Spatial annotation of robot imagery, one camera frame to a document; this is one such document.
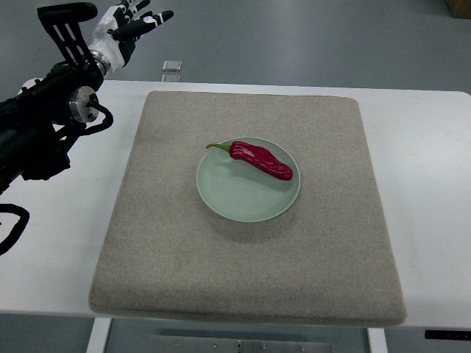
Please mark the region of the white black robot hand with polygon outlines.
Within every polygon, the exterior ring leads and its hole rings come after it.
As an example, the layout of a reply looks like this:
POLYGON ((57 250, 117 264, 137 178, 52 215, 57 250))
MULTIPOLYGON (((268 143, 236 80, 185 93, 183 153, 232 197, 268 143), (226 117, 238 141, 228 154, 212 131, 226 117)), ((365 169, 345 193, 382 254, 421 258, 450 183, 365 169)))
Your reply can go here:
POLYGON ((148 5, 149 1, 120 1, 96 25, 88 48, 104 76, 127 65, 141 36, 174 16, 171 10, 145 12, 148 5))

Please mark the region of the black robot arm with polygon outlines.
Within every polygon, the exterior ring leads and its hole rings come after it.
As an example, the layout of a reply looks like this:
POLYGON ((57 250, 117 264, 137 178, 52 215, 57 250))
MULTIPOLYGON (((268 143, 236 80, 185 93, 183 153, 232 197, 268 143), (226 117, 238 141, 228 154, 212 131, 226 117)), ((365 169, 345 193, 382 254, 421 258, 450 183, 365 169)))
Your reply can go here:
POLYGON ((80 30, 97 8, 89 2, 40 7, 38 18, 64 60, 42 80, 1 103, 1 190, 17 177, 47 180, 70 167, 68 152, 82 136, 113 124, 96 96, 105 75, 80 30))

